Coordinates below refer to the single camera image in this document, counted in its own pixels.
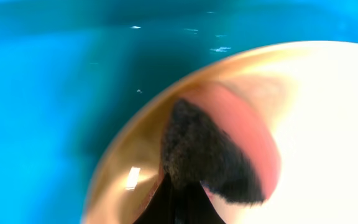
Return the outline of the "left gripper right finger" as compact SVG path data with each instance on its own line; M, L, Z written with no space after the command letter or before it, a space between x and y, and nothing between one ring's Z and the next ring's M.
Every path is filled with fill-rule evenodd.
M185 224L226 224L200 183L185 188Z

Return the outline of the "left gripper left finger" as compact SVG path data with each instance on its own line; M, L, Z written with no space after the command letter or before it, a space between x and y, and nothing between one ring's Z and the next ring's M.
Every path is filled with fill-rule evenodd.
M175 196L174 189L168 174L164 175L145 210L134 224L174 224L175 223Z

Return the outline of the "pink green sponge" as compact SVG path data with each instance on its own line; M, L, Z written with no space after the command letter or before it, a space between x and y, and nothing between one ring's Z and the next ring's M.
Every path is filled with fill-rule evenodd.
M281 166L263 119L217 83L178 95L162 134L161 161L177 190L199 183L233 203L268 200Z

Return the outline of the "yellow plate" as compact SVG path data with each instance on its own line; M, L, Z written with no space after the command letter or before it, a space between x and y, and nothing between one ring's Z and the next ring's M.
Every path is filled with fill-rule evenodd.
M162 134L180 93L225 86L263 119L280 177L262 203L204 191L225 223L358 223L358 44L306 41L234 55L194 72L144 106L98 164L83 223L134 223L161 184ZM185 188L175 223L185 223Z

